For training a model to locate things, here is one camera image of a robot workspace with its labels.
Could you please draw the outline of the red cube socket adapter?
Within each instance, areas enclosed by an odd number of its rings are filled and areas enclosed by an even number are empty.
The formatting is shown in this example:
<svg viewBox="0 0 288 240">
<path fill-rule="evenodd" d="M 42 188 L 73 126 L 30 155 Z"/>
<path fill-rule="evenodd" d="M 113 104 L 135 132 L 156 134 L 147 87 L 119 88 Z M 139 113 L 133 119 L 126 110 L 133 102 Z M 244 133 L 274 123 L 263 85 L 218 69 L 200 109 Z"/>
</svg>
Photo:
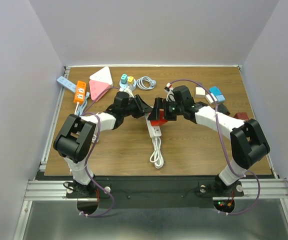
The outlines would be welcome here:
<svg viewBox="0 0 288 240">
<path fill-rule="evenodd" d="M 162 125 L 164 125 L 165 123 L 167 123 L 168 120 L 165 119 L 164 117 L 164 111 L 163 110 L 160 110 L 159 111 L 159 119 L 157 120 L 150 120 L 150 124 L 153 126 L 153 127 L 160 127 Z"/>
</svg>

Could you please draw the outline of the light blue round socket base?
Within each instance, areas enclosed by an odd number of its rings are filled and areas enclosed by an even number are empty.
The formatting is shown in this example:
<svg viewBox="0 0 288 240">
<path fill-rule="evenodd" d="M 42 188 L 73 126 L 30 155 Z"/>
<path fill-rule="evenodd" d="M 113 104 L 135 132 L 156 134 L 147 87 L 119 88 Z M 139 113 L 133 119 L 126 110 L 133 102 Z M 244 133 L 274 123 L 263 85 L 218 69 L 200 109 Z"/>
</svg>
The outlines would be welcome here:
<svg viewBox="0 0 288 240">
<path fill-rule="evenodd" d="M 120 80 L 119 86 L 122 89 L 129 89 L 131 91 L 134 91 L 137 87 L 137 83 L 135 80 L 133 80 L 132 82 L 129 82 L 128 80 Z"/>
</svg>

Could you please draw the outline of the orange USB power strip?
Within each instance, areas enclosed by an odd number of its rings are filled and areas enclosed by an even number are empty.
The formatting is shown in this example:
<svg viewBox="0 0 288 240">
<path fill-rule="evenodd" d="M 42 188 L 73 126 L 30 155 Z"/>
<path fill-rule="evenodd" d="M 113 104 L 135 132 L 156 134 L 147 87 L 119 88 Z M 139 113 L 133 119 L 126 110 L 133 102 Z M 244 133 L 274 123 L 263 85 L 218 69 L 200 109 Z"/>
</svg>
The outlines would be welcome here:
<svg viewBox="0 0 288 240">
<path fill-rule="evenodd" d="M 73 99 L 73 102 L 75 104 L 81 105 L 84 102 L 85 96 L 86 96 L 86 88 L 87 88 L 87 84 L 85 82 L 80 81 L 80 80 L 77 81 L 76 88 L 75 88 L 75 95 Z"/>
</svg>

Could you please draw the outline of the black cube socket adapter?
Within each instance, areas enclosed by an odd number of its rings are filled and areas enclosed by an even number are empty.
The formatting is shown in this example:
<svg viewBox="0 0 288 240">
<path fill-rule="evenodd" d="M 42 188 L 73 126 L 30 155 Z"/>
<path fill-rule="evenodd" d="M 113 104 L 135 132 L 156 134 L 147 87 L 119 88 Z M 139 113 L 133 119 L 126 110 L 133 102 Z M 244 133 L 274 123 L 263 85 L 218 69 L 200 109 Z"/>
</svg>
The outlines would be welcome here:
<svg viewBox="0 0 288 240">
<path fill-rule="evenodd" d="M 231 114 L 231 112 L 229 111 L 229 109 L 228 109 L 228 108 L 226 107 L 226 105 L 223 104 L 223 103 L 220 103 L 220 104 L 217 105 L 217 111 L 218 111 L 219 113 L 222 113 L 222 114 L 227 115 L 227 116 L 229 116 L 229 115 Z"/>
</svg>

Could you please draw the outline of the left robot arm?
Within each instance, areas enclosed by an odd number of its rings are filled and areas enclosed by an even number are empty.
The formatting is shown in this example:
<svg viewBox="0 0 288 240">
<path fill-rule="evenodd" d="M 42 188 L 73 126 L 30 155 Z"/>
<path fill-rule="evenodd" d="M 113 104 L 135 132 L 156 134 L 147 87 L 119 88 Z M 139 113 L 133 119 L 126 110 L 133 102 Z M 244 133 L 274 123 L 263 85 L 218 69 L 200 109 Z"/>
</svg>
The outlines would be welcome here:
<svg viewBox="0 0 288 240">
<path fill-rule="evenodd" d="M 95 193 L 96 186 L 92 182 L 94 174 L 87 164 L 94 149 L 92 139 L 95 132 L 115 130 L 124 122 L 124 118 L 132 116 L 138 119 L 152 109 L 138 94 L 130 96 L 127 92 L 119 91 L 104 112 L 88 117 L 70 114 L 53 142 L 53 148 L 64 158 L 73 175 L 73 186 L 67 189 L 77 191 L 84 197 Z"/>
</svg>

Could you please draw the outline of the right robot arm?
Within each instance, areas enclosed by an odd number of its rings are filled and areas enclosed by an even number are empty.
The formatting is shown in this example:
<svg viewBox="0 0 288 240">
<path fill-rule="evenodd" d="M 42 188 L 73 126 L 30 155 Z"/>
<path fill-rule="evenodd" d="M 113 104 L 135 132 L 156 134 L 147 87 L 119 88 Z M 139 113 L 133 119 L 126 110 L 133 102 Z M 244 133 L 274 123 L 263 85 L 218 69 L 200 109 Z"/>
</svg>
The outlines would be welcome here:
<svg viewBox="0 0 288 240">
<path fill-rule="evenodd" d="M 230 192 L 232 185 L 270 152 L 269 143 L 257 120 L 233 118 L 204 102 L 196 102 L 185 85 L 174 88 L 171 99 L 157 97 L 148 120 L 156 125 L 176 121 L 178 116 L 216 131 L 221 140 L 224 137 L 230 140 L 232 159 L 227 161 L 214 182 L 215 192 L 219 195 Z"/>
</svg>

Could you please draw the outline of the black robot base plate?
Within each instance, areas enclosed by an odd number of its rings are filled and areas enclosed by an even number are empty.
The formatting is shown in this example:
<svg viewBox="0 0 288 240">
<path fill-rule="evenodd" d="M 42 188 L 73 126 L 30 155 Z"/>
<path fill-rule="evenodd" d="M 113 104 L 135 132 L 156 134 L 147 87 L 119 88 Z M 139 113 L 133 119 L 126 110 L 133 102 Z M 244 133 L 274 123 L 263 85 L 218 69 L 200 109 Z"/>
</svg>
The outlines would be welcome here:
<svg viewBox="0 0 288 240">
<path fill-rule="evenodd" d="M 68 199 L 76 199 L 78 207 L 95 209 L 148 209 L 148 208 L 213 208 L 214 198 L 227 200 L 242 197 L 237 190 L 241 182 L 224 186 L 213 175 L 198 176 L 96 176 L 96 182 L 110 191 L 107 193 L 95 184 L 82 186 L 66 181 Z"/>
</svg>

